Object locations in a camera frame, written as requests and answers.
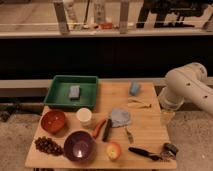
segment green tray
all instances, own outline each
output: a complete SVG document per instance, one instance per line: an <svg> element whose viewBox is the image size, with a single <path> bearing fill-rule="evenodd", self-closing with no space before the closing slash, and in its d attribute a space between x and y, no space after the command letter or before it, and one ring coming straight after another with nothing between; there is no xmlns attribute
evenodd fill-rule
<svg viewBox="0 0 213 171"><path fill-rule="evenodd" d="M80 98L69 99L70 86L80 86ZM93 109L96 103L98 77L56 75L44 100L50 108L81 108Z"/></svg>

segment wall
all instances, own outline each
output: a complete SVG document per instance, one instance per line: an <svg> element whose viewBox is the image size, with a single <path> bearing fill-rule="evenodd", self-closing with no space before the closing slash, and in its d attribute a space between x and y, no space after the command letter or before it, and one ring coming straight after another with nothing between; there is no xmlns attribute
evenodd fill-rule
<svg viewBox="0 0 213 171"><path fill-rule="evenodd" d="M0 39L0 79L164 77L193 61L213 76L212 46L213 36Z"/></svg>

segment paper cup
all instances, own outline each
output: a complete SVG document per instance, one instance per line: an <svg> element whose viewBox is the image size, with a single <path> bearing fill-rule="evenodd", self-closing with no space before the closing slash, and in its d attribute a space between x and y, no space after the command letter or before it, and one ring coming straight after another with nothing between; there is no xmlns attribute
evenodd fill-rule
<svg viewBox="0 0 213 171"><path fill-rule="evenodd" d="M77 119L83 127L88 127L92 122L92 112L87 108L81 108L76 113Z"/></svg>

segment bowl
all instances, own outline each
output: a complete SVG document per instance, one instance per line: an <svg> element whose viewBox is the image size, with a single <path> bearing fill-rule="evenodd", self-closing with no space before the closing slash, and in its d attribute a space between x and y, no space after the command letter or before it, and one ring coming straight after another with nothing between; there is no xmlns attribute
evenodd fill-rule
<svg viewBox="0 0 213 171"><path fill-rule="evenodd" d="M95 141L86 131L75 131L64 142L64 155L73 162L92 159Z"/></svg>
<svg viewBox="0 0 213 171"><path fill-rule="evenodd" d="M41 120L41 127L51 133L55 134L60 131L65 125L65 114L61 110L51 110L47 112Z"/></svg>

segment apple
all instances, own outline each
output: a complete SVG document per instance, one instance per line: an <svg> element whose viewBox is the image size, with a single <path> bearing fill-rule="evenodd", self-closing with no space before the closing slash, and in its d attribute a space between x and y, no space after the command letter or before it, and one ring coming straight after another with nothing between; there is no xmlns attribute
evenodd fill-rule
<svg viewBox="0 0 213 171"><path fill-rule="evenodd" d="M115 161L121 155L121 146L117 142L109 142L106 147L106 153L111 161Z"/></svg>

